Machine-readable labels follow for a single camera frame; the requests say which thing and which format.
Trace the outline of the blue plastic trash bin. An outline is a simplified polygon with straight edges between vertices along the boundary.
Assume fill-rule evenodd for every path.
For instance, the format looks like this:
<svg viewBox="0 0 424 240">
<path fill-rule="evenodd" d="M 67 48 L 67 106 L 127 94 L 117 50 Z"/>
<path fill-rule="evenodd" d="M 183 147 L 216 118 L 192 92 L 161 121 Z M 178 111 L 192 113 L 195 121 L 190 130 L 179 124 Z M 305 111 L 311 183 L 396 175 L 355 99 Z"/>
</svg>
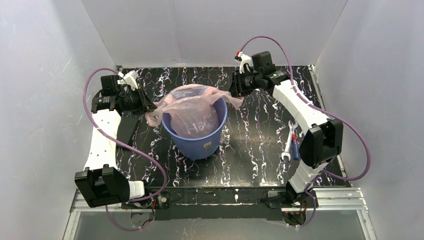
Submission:
<svg viewBox="0 0 424 240">
<path fill-rule="evenodd" d="M 189 84 L 162 100 L 161 123 L 179 152 L 193 161 L 211 156 L 219 147 L 228 115 L 225 94 L 211 86 Z"/>
</svg>

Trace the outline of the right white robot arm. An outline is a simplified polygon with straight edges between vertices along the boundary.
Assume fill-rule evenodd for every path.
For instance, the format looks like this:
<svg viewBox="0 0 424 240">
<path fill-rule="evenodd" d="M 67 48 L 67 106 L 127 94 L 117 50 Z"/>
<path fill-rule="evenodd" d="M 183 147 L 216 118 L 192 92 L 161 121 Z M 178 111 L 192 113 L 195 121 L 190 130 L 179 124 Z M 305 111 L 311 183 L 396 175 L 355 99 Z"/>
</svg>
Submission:
<svg viewBox="0 0 424 240">
<path fill-rule="evenodd" d="M 304 98 L 292 74 L 277 70 L 269 51 L 248 56 L 240 50 L 235 60 L 239 68 L 232 74 L 230 94 L 239 98 L 256 89 L 264 90 L 285 107 L 304 134 L 298 149 L 300 162 L 285 185 L 284 195 L 286 203 L 301 202 L 309 194 L 315 178 L 341 153 L 343 123 L 316 110 Z"/>
</svg>

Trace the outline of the pink plastic trash bag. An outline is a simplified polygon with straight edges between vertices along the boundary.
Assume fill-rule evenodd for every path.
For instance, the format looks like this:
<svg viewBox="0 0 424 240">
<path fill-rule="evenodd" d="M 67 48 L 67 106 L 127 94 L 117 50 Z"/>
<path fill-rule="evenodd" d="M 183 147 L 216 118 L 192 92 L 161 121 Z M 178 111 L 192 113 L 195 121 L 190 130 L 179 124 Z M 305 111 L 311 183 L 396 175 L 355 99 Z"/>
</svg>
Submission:
<svg viewBox="0 0 424 240">
<path fill-rule="evenodd" d="M 239 108 L 244 100 L 213 86 L 188 84 L 170 91 L 154 103 L 157 109 L 144 116 L 149 126 L 157 127 L 165 119 L 165 114 L 169 114 L 176 135 L 188 139 L 203 138 L 219 128 L 218 113 L 213 104 L 220 99 L 235 108 Z"/>
</svg>

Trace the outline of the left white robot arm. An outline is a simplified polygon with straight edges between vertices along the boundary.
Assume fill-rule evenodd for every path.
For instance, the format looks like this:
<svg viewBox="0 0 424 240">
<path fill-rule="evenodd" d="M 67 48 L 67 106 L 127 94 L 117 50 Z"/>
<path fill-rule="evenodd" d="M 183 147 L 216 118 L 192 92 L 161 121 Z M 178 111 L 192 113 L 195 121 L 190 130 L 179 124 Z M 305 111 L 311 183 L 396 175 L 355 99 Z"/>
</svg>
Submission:
<svg viewBox="0 0 424 240">
<path fill-rule="evenodd" d="M 74 181 L 89 207 L 101 207 L 128 202 L 152 193 L 145 180 L 128 180 L 118 171 L 116 150 L 119 127 L 125 137 L 120 142 L 129 144 L 135 127 L 134 118 L 122 117 L 125 112 L 142 115 L 155 109 L 145 91 L 138 87 L 138 74 L 105 75 L 100 78 L 101 90 L 91 101 L 93 128 L 90 151 L 83 171 L 76 172 Z"/>
</svg>

